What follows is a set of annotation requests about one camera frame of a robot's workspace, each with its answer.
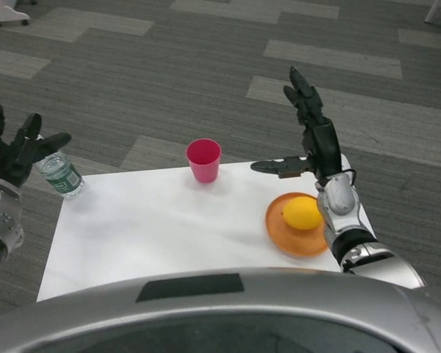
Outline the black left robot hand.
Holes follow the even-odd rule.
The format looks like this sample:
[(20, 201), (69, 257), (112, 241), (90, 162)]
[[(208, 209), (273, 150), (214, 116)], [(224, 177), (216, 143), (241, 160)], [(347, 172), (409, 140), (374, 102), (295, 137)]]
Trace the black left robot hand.
[(4, 108), (0, 104), (0, 179), (20, 188), (29, 178), (35, 163), (70, 143), (71, 135), (67, 132), (39, 139), (41, 125), (41, 115), (32, 113), (18, 129), (12, 142), (5, 143), (1, 138), (5, 128)]

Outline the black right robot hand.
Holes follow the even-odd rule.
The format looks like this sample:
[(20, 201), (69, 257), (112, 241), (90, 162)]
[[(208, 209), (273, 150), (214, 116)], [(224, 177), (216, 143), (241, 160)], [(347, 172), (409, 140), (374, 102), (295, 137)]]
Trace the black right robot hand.
[(295, 68), (289, 72), (291, 85), (285, 85), (283, 92), (297, 110), (298, 122), (304, 127), (302, 146), (306, 158), (285, 157), (283, 160), (264, 160), (251, 164), (251, 170), (275, 174), (280, 179), (299, 177), (311, 172), (321, 185), (343, 172), (340, 145), (332, 121), (323, 114), (323, 102), (315, 86)]

